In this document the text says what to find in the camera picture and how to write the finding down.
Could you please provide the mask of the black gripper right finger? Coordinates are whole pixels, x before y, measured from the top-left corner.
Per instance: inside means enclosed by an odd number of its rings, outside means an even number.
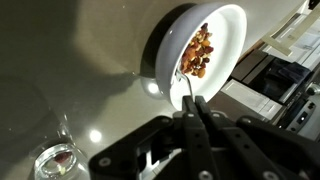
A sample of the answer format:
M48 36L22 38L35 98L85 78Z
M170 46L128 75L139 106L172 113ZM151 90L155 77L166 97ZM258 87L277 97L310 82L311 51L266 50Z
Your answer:
M282 166L276 165L252 141L242 129L231 125L223 115L216 117L206 105L203 97L196 96L195 104L201 115L204 115L209 126L218 132L219 139L236 155L239 163L235 169L246 180L290 180L291 174Z

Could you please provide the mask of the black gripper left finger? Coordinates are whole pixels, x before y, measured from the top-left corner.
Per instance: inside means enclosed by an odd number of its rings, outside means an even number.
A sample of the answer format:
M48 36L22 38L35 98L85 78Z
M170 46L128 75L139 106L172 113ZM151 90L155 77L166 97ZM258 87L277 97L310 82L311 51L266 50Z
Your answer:
M217 180L219 173L214 162L208 134L191 96L182 98L183 132L192 180Z

